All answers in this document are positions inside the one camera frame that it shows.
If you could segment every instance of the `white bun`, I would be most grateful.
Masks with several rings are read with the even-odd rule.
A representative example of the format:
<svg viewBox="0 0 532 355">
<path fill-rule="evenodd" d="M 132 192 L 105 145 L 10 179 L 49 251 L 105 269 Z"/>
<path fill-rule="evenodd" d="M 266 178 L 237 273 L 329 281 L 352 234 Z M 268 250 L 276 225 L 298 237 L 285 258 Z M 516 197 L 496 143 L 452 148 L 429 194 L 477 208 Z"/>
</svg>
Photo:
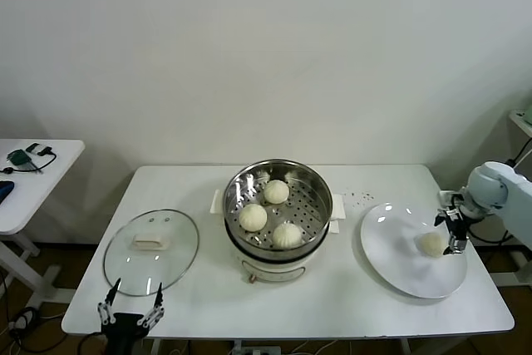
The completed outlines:
<svg viewBox="0 0 532 355">
<path fill-rule="evenodd" d="M 301 244 L 301 229 L 295 224 L 280 224 L 273 231 L 273 244 L 280 249 L 292 249 Z"/>
<path fill-rule="evenodd" d="M 261 230 L 268 220 L 266 210 L 258 204 L 248 204 L 240 211 L 239 222 L 242 229 L 248 232 Z"/>
<path fill-rule="evenodd" d="M 264 198 L 271 204 L 281 204 L 289 195 L 290 189 L 282 180 L 271 180 L 264 188 Z"/>
<path fill-rule="evenodd" d="M 432 258 L 440 258 L 446 249 L 445 241 L 437 232 L 422 235 L 419 244 L 423 252 Z"/>
</svg>

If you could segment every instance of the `white plate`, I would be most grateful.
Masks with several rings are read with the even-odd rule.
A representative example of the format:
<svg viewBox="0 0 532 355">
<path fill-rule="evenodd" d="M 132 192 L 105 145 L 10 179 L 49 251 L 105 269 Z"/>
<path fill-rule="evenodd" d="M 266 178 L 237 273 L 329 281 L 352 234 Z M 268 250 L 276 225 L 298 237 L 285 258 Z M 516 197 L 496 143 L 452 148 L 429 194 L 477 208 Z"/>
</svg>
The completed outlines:
<svg viewBox="0 0 532 355">
<path fill-rule="evenodd" d="M 447 241 L 445 224 L 435 228 L 420 212 L 405 205 L 385 203 L 370 210 L 362 221 L 362 247 L 373 268 L 388 283 L 420 298 L 443 298 L 466 278 L 464 254 L 432 258 L 418 249 L 425 233 L 438 232 Z"/>
</svg>

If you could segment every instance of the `perforated steamer tray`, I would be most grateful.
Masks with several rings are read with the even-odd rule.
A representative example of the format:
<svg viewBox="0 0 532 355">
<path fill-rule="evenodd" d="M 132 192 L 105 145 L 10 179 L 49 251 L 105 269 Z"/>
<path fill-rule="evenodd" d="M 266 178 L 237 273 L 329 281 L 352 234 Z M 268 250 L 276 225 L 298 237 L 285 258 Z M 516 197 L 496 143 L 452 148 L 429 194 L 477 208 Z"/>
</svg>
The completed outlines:
<svg viewBox="0 0 532 355">
<path fill-rule="evenodd" d="M 273 205 L 264 199 L 270 180 L 288 184 L 288 200 Z M 248 232 L 239 223 L 239 213 L 247 204 L 260 204 L 268 221 L 259 232 Z M 275 264 L 293 262 L 311 254 L 323 241 L 333 211 L 327 184 L 314 170 L 289 160 L 265 160 L 241 170 L 228 184 L 223 197 L 225 225 L 233 243 L 247 255 Z M 276 249 L 273 231 L 280 224 L 295 224 L 303 242 L 294 249 Z"/>
</svg>

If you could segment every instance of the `glass lid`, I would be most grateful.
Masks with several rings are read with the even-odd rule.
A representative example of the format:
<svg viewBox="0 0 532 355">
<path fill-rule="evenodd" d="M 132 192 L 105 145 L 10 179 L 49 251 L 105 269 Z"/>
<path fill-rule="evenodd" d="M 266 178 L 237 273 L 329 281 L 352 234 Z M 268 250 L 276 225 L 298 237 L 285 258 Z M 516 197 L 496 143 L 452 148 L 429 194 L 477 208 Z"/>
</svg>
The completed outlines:
<svg viewBox="0 0 532 355">
<path fill-rule="evenodd" d="M 177 282 L 194 261 L 200 234 L 194 221 L 177 210 L 141 214 L 116 232 L 103 259 L 104 275 L 118 291 L 146 296 Z"/>
</svg>

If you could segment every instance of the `white table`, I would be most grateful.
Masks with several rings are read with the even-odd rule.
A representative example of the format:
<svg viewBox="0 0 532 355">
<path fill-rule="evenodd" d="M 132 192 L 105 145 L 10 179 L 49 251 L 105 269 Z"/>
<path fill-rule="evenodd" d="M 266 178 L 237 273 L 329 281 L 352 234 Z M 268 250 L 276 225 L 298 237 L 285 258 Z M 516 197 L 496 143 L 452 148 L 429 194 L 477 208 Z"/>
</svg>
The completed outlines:
<svg viewBox="0 0 532 355">
<path fill-rule="evenodd" d="M 6 277 L 9 285 L 13 277 L 21 280 L 34 292 L 28 306 L 38 308 L 44 300 L 48 302 L 69 302 L 73 291 L 54 288 L 52 282 L 59 273 L 59 266 L 51 266 L 43 276 L 39 275 L 26 264 L 29 255 L 38 255 L 39 249 L 24 235 L 21 230 L 39 209 L 44 200 L 52 192 L 57 183 L 70 169 L 74 161 L 81 154 L 85 145 L 82 141 L 50 141 L 40 139 L 0 139 L 0 169 L 13 166 L 7 162 L 7 154 L 16 149 L 26 149 L 31 143 L 49 145 L 57 158 L 42 174 L 17 173 L 0 174 L 0 180 L 11 180 L 15 188 L 0 204 L 0 234 L 10 235 L 11 238 L 24 249 L 21 257 L 17 257 L 4 243 L 0 242 L 0 264 L 10 274 Z M 47 163 L 50 155 L 43 157 L 30 155 L 32 161 L 41 166 Z"/>
<path fill-rule="evenodd" d="M 373 205 L 407 202 L 433 220 L 438 185 L 423 165 L 315 166 L 331 191 L 344 194 L 347 218 L 329 234 L 302 278 L 247 283 L 232 255 L 221 216 L 209 207 L 238 166 L 145 166 L 138 169 L 71 301 L 62 328 L 99 331 L 96 305 L 109 290 L 103 255 L 115 232 L 149 210 L 176 209 L 199 228 L 199 252 L 186 275 L 164 291 L 165 316 L 153 338 L 412 338 L 510 330 L 514 319 L 472 245 L 468 274 L 449 298 L 401 293 L 367 262 L 361 217 Z M 118 294 L 115 312 L 145 313 L 154 297 Z"/>
</svg>

